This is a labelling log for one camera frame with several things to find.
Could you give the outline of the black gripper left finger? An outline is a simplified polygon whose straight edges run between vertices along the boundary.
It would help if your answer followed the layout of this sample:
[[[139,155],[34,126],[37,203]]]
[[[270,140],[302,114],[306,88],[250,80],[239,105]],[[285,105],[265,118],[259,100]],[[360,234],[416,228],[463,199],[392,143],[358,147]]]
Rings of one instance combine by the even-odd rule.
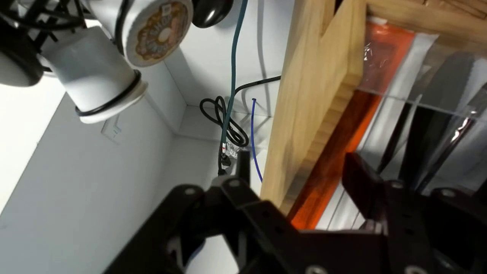
[[[239,274],[303,274],[293,249],[299,231],[243,179],[176,187],[144,222],[104,274],[186,274],[209,237],[223,235]]]

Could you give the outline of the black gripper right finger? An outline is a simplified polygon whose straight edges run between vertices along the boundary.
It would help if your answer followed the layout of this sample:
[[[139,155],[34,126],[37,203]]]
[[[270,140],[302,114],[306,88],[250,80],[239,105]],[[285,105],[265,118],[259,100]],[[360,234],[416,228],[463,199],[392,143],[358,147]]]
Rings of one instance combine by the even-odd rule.
[[[343,185],[361,229],[306,235],[306,274],[487,274],[487,205],[453,187],[428,194],[387,181],[358,153]]]

